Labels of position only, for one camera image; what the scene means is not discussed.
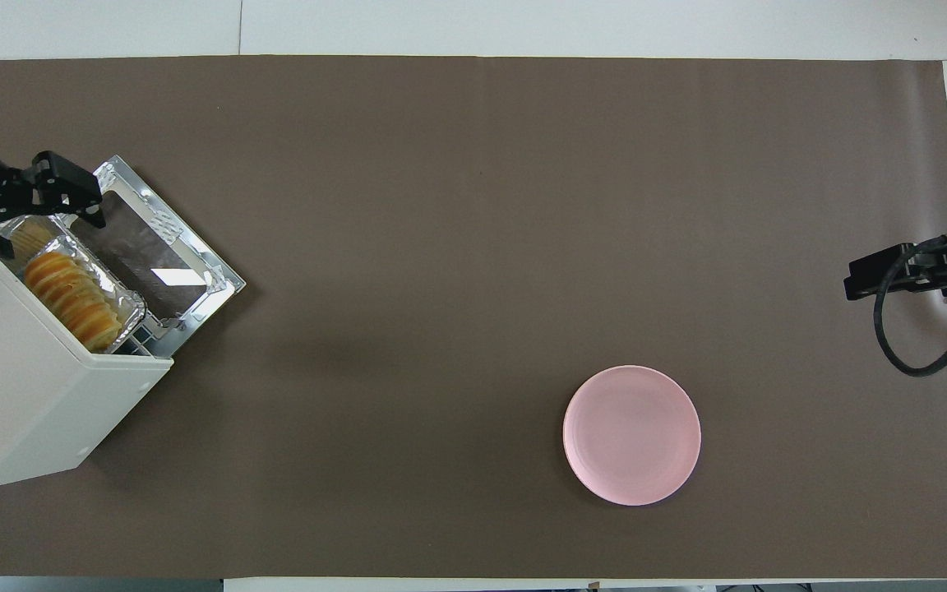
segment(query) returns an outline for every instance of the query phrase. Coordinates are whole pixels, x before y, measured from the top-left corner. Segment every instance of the brown tabletop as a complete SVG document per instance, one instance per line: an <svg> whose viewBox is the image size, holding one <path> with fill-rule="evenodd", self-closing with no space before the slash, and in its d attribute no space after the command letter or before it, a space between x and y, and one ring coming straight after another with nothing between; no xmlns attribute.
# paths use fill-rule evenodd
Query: brown tabletop
<svg viewBox="0 0 947 592"><path fill-rule="evenodd" d="M0 156L46 149L120 154L249 286L79 469L0 487L0 574L947 576L947 370L842 286L947 231L939 63L0 62ZM622 363L703 427L654 506L561 449Z"/></svg>

